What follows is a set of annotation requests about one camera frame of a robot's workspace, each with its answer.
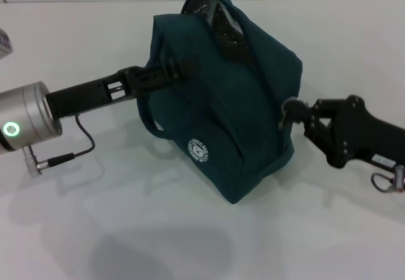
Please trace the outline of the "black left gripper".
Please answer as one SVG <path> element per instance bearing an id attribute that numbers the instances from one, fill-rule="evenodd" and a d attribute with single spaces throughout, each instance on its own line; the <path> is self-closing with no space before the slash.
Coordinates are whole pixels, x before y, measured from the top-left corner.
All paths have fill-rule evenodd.
<path id="1" fill-rule="evenodd" d="M 54 119 L 69 118 L 112 104 L 134 99 L 134 94 L 148 94 L 186 81 L 201 71 L 196 57 L 146 67 L 128 67 L 90 82 L 46 95 Z"/>

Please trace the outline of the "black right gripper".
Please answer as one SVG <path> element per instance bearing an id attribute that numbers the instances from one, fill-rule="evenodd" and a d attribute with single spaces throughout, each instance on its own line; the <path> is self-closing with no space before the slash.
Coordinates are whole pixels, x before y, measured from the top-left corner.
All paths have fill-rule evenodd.
<path id="1" fill-rule="evenodd" d="M 304 123 L 304 136 L 325 155 L 330 166 L 343 168 L 360 160 L 382 169 L 404 165 L 404 129 L 374 117 L 365 101 L 318 99 L 313 106 L 298 98 L 282 104 L 282 123 Z M 331 119 L 331 130 L 319 118 Z"/>

